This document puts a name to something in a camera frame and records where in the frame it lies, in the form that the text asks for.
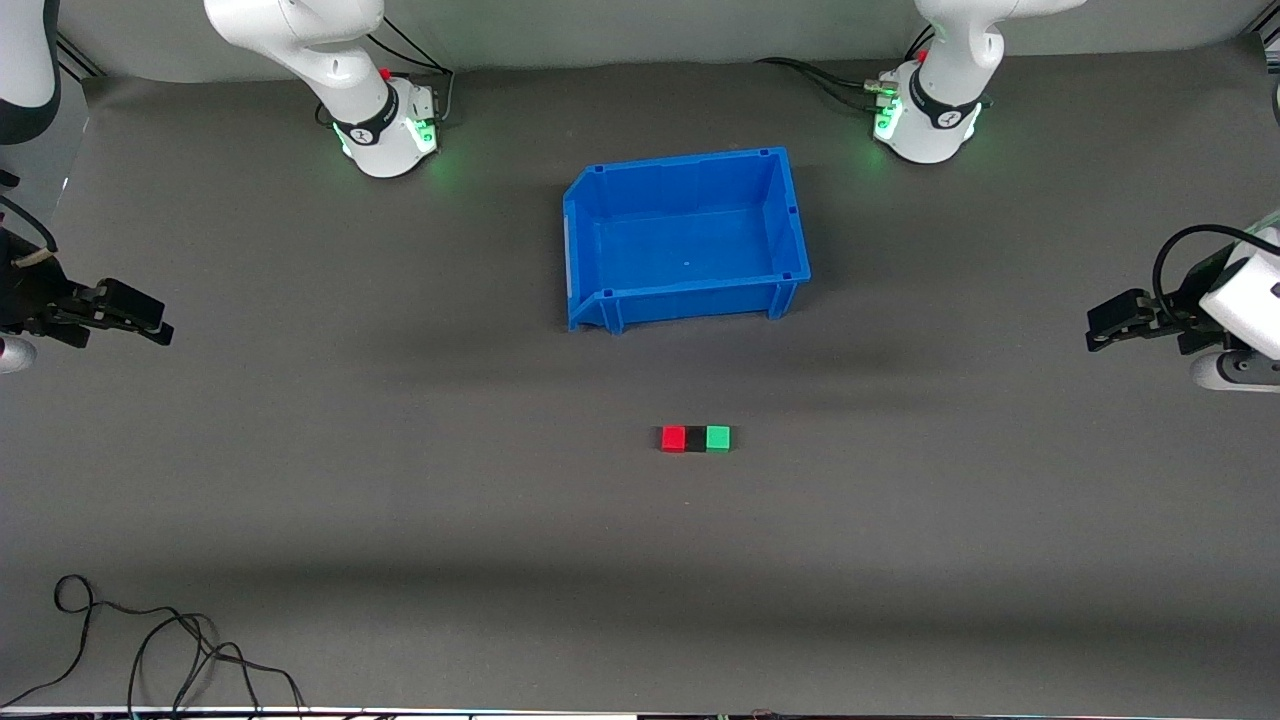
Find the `blue plastic bin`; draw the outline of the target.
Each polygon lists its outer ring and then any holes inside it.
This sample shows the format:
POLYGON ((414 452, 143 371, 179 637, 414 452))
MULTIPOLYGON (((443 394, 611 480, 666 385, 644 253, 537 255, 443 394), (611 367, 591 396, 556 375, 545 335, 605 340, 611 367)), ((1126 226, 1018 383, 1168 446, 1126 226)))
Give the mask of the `blue plastic bin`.
POLYGON ((762 313, 812 279, 782 147, 588 167, 562 200, 567 327, 762 313))

